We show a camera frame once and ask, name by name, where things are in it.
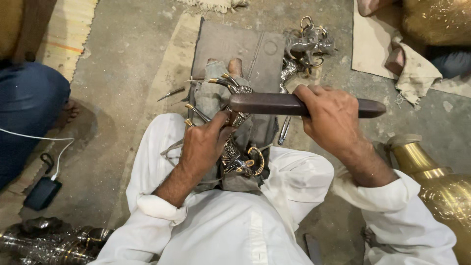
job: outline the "brass tip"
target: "brass tip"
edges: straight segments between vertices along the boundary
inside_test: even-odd
[[[186,119],[184,123],[186,123],[188,126],[191,126],[191,127],[194,126],[193,122],[190,119]]]
[[[255,164],[255,161],[253,159],[247,160],[245,162],[245,166],[253,166],[253,164]]]

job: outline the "engraved brass urn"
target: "engraved brass urn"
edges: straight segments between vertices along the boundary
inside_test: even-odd
[[[459,264],[471,265],[471,175],[439,166],[420,146],[421,136],[397,135],[387,145],[399,169],[421,185],[420,199],[435,219],[455,232]]]

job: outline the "white charging cable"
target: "white charging cable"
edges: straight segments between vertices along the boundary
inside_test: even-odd
[[[10,131],[7,131],[7,130],[4,130],[2,128],[0,128],[0,131],[2,132],[6,132],[6,133],[10,133],[10,134],[13,134],[13,135],[18,135],[18,136],[23,136],[23,137],[27,137],[27,138],[34,138],[34,139],[42,139],[42,140],[52,140],[52,141],[57,141],[57,140],[72,140],[69,144],[67,144],[64,149],[62,149],[62,151],[60,152],[59,154],[59,157],[57,158],[57,169],[56,169],[56,173],[51,177],[51,180],[55,180],[57,178],[57,174],[59,174],[59,162],[60,162],[60,156],[62,155],[62,153],[67,149],[67,147],[69,147],[69,145],[71,145],[73,143],[73,141],[75,141],[75,138],[44,138],[44,137],[37,137],[37,136],[30,136],[30,135],[24,135],[24,134],[20,134],[20,133],[14,133],[14,132],[10,132]]]

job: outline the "white sleeve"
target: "white sleeve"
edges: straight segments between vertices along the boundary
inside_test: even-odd
[[[381,247],[371,248],[373,265],[457,265],[455,234],[437,222],[417,194],[420,185],[395,170],[399,179],[378,188],[356,186],[350,174],[334,178],[334,192],[362,209]]]
[[[97,259],[89,264],[149,264],[154,254],[162,253],[172,228],[187,215],[186,202],[176,208],[154,195],[140,197],[137,205],[126,223],[110,236]]]

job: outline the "orange stripe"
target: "orange stripe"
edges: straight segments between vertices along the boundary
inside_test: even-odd
[[[79,52],[79,53],[83,53],[83,50],[81,50],[81,49],[70,47],[70,46],[67,46],[67,45],[63,45],[63,44],[60,44],[60,43],[57,43],[57,42],[45,41],[45,43],[50,44],[50,45],[54,45],[54,46],[57,46],[57,47],[64,48],[66,50],[72,50],[72,51],[76,51],[76,52]]]

